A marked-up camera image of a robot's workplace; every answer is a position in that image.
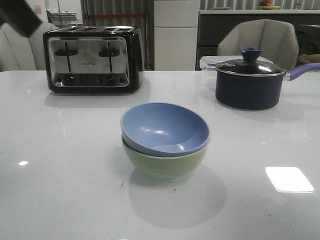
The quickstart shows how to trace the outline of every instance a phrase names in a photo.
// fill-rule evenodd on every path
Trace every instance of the white refrigerator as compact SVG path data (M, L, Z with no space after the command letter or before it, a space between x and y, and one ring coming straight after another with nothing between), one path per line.
M154 70L194 71L199 0L154 1Z

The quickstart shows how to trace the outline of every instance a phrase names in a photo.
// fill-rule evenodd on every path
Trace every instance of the green bowl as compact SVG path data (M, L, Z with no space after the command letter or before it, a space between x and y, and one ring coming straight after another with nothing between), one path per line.
M122 138L123 147L131 163L145 174L157 178L177 178L194 170L204 159L208 144L183 156L151 156L135 151Z

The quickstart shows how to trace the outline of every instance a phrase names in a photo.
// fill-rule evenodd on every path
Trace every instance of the saucepan handle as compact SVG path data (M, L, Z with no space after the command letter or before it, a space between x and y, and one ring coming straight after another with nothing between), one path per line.
M300 75L314 70L320 70L320 63L309 63L297 66L293 69L288 70L286 76L289 76L288 81L292 81Z

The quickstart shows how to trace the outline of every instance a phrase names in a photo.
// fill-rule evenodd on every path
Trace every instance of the chair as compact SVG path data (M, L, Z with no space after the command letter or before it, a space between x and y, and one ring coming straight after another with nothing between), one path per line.
M0 71L45 70L43 33L54 29L52 23L43 22L27 38L4 23L0 27Z
M219 44L217 55L241 55L241 47L263 48L261 57L288 70L296 66L299 54L294 26L270 19L246 21L235 26Z

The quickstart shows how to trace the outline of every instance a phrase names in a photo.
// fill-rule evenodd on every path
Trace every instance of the four-slice toaster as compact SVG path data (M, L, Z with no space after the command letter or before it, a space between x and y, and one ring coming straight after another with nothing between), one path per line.
M55 93L133 93L143 81L141 30L71 26L43 35L49 89Z

